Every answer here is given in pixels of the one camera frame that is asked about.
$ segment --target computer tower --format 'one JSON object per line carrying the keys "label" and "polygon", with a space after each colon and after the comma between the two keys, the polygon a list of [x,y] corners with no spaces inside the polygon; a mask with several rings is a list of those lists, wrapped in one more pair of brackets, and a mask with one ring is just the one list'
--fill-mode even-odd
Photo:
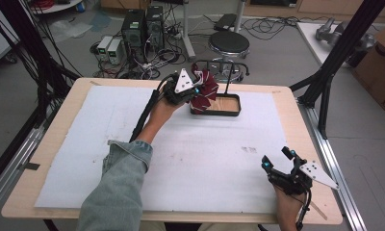
{"label": "computer tower", "polygon": [[147,40],[147,25],[144,10],[130,9],[121,26],[123,40],[130,47],[144,47]]}
{"label": "computer tower", "polygon": [[121,34],[129,62],[133,63],[136,60],[138,63],[145,63],[148,52],[145,11],[128,10],[121,26]]}
{"label": "computer tower", "polygon": [[158,50],[165,48],[164,18],[162,6],[150,6],[147,8],[147,34],[150,45]]}

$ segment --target floor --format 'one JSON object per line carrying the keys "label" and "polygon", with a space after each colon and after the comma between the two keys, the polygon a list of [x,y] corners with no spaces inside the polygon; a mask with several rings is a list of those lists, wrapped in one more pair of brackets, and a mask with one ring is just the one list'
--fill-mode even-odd
{"label": "floor", "polygon": [[[100,41],[102,36],[116,34],[122,20],[117,13],[109,13],[112,18],[107,18],[92,5],[93,2],[88,3],[90,4],[85,13],[67,10],[48,15],[47,19],[50,23],[73,19],[73,23],[94,25],[92,30],[80,38],[69,38],[57,43],[83,76],[90,77],[98,70],[90,47]],[[203,0],[197,1],[197,5],[192,7],[191,15],[202,15],[199,9],[203,4]],[[204,13],[210,14],[213,20],[218,20],[216,13],[232,13],[235,7],[235,2],[224,4],[222,10],[207,7]],[[181,14],[180,8],[176,8],[176,17]],[[207,21],[205,17],[196,16],[191,19],[190,28],[196,34],[210,35],[214,32],[211,29],[213,25]],[[290,86],[319,69],[318,61],[297,28],[285,27],[271,39],[268,39],[269,34],[256,34],[264,38],[263,40],[253,37],[246,30],[241,30],[241,34],[250,41],[250,54],[245,60],[240,60],[250,68],[250,75],[244,77],[243,84]],[[212,59],[217,56],[208,49],[207,38],[194,36],[191,40],[198,59]],[[166,66],[160,69],[160,78],[189,66],[188,62]],[[22,64],[0,63],[0,155],[36,107],[36,90],[34,81]],[[295,96],[303,93],[304,90],[298,90]],[[385,112],[355,80],[350,68],[341,68],[332,83],[327,136],[367,229],[385,231]],[[4,201],[5,199],[0,201],[0,230],[46,229],[41,220],[3,218],[1,207]],[[76,220],[56,220],[56,225],[60,230],[74,230]],[[265,227],[268,230],[278,230],[276,225]],[[306,224],[303,230],[350,228],[345,218],[341,225]]]}

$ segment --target person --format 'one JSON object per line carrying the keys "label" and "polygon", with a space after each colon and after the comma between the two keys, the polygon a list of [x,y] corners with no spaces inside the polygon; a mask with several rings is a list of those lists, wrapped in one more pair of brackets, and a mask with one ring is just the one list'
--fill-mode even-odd
{"label": "person", "polygon": [[[109,141],[110,152],[103,161],[98,186],[82,204],[77,230],[166,230],[164,224],[141,222],[141,186],[148,171],[151,143],[160,129],[181,105],[159,100],[135,141]],[[293,198],[275,188],[277,219],[281,230],[296,230],[295,220],[304,197]],[[199,230],[259,230],[255,224],[204,223]]]}

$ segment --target power supply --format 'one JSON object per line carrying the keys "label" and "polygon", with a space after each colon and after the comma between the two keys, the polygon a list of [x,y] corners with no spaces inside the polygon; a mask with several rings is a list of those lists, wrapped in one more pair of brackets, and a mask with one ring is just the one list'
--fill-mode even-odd
{"label": "power supply", "polygon": [[107,50],[109,48],[109,45],[111,44],[112,38],[113,37],[111,36],[106,36],[102,39],[102,41],[100,41],[99,45],[97,45],[97,53],[99,54],[98,58],[100,61],[109,60]]}
{"label": "power supply", "polygon": [[147,8],[147,33],[150,40],[150,45],[158,48],[165,48],[164,37],[164,18],[162,6],[150,6]]}
{"label": "power supply", "polygon": [[121,38],[114,38],[108,48],[109,61],[111,64],[120,64],[123,59],[124,52],[121,45]]}

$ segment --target cardboard box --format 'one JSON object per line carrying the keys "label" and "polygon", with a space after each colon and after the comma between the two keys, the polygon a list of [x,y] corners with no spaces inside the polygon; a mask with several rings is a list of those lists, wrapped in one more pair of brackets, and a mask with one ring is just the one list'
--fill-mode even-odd
{"label": "cardboard box", "polygon": [[355,67],[353,75],[385,110],[385,29],[375,38],[377,44]]}
{"label": "cardboard box", "polygon": [[151,0],[101,0],[103,9],[125,13],[128,9],[147,9]]}

